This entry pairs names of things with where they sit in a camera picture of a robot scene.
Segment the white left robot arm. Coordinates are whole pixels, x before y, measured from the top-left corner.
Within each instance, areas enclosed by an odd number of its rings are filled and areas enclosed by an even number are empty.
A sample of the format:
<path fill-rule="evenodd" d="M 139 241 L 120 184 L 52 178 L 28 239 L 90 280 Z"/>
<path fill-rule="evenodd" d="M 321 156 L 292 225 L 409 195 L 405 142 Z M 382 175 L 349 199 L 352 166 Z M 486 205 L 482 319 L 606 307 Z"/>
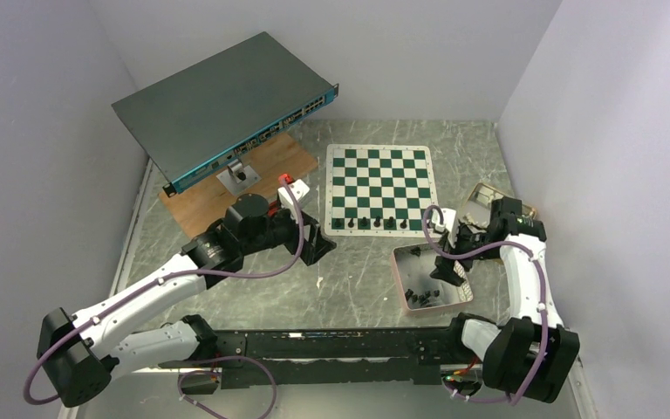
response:
<path fill-rule="evenodd" d="M 187 316 L 169 331 L 137 333 L 171 306 L 219 284 L 242 278 L 246 256 L 283 246 L 292 259 L 316 264 L 336 244 L 325 237 L 315 218 L 301 210 L 300 199 L 284 189 L 276 201 L 245 194 L 230 205 L 224 217 L 182 246 L 161 268 L 94 306 L 69 314 L 59 307 L 46 314 L 38 340 L 38 364 L 28 375 L 23 397 L 33 405 L 31 381 L 43 370 L 66 407 L 90 401 L 114 379 L 154 363 L 189 361 L 209 364 L 216 336 L 198 315 Z"/>

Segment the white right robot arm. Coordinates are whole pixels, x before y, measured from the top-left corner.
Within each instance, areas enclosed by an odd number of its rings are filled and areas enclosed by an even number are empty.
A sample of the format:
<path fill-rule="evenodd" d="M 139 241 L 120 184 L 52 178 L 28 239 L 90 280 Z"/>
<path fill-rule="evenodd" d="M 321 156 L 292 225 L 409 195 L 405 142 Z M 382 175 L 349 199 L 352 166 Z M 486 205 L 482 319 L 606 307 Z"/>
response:
<path fill-rule="evenodd" d="M 495 199 L 487 227 L 472 233 L 457 216 L 435 204 L 422 212 L 421 227 L 437 257 L 432 278 L 459 285 L 460 265 L 476 260 L 502 263 L 509 290 L 509 317 L 502 324 L 481 316 L 458 315 L 446 350 L 457 362 L 476 356 L 485 386 L 516 405 L 524 397 L 552 403 L 578 357 L 579 337 L 564 326 L 553 302 L 545 257 L 547 236 L 541 221 L 523 212 L 512 197 Z"/>

